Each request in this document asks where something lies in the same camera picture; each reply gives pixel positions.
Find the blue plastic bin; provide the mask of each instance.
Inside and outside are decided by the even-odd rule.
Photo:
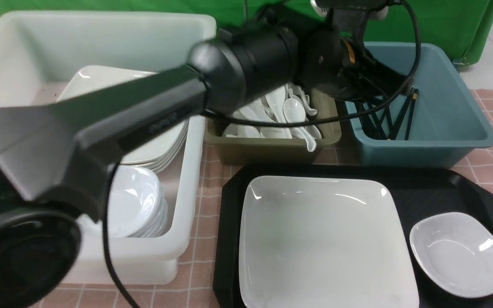
[[[403,74],[409,72],[415,56],[413,43],[366,43],[366,46],[384,64]],[[491,125],[442,49],[422,45],[413,85],[419,90],[419,97],[409,140],[404,140],[409,113],[397,140],[369,138],[360,120],[351,120],[363,165],[450,168],[475,148],[493,146]],[[399,96],[391,103],[393,120],[405,99]],[[346,107],[348,113],[356,113],[354,103],[347,102]],[[382,126],[389,134],[386,121]]]

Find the black tray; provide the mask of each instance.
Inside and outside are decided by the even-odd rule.
[[[245,307],[239,290],[238,271],[241,213],[247,186],[262,175],[378,181],[393,196],[407,243],[410,230],[417,222],[446,212],[469,214],[493,234],[493,195],[450,170],[266,164],[245,166],[222,189],[213,281],[213,290],[221,308]],[[410,247],[409,250],[421,308],[493,308],[493,295],[463,299],[440,289],[419,267]]]

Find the green screen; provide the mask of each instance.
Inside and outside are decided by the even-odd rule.
[[[249,0],[254,12],[265,2]],[[493,21],[493,0],[409,0],[422,40],[441,47],[451,59],[479,60]],[[315,16],[309,0],[291,0],[289,6]],[[0,16],[13,10],[121,10],[187,12],[213,16],[219,25],[243,20],[242,0],[0,0]],[[371,21],[365,41],[413,41],[410,18],[394,6],[383,21]]]

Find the pink checkered tablecloth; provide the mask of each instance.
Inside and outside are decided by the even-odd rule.
[[[493,90],[473,90],[493,126]],[[354,140],[347,125],[342,140],[325,148],[317,164],[357,164]],[[167,285],[129,285],[142,308],[217,308],[211,289],[222,186],[240,166],[223,166],[213,146],[205,145],[200,166],[196,214],[190,244],[180,257],[178,276]],[[452,170],[493,193],[493,147],[475,150]],[[127,308],[114,285],[63,284],[35,308]]]

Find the white plate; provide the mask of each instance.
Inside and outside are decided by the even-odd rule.
[[[149,76],[151,74],[154,73],[125,70],[122,68],[110,68],[108,66],[86,66],[75,74],[74,78],[72,78],[62,92],[58,101],[93,92],[94,90],[100,90],[129,80]],[[161,158],[171,150],[173,144],[180,136],[180,133],[182,133],[186,127],[186,121],[176,125],[162,135],[157,136],[150,142],[127,154],[122,159],[122,163],[141,164]]]
[[[419,265],[442,289],[463,298],[493,294],[493,235],[473,217],[444,213],[418,222],[410,245]]]
[[[162,166],[163,164],[166,164],[169,160],[173,160],[176,157],[176,154],[178,154],[178,150],[182,147],[184,142],[186,141],[186,135],[187,135],[187,130],[184,130],[183,133],[180,134],[178,137],[178,140],[173,144],[172,148],[165,153],[164,156],[156,159],[156,160],[151,160],[149,162],[143,162],[143,163],[124,163],[121,162],[123,165],[127,166],[140,166],[142,168],[156,168],[157,166]]]
[[[395,203],[367,180],[252,180],[239,286],[248,308],[419,307]]]
[[[182,148],[185,141],[186,141],[186,136],[184,136],[184,139],[182,140],[182,142],[180,142],[180,146],[178,146],[176,148],[176,150],[174,151],[174,153],[171,156],[168,156],[168,158],[164,162],[159,163],[155,166],[152,166],[150,169],[155,173],[159,173],[159,172],[163,171],[164,169],[166,169],[172,163],[174,158],[176,158],[176,156],[178,156],[178,152],[180,152],[180,149]]]

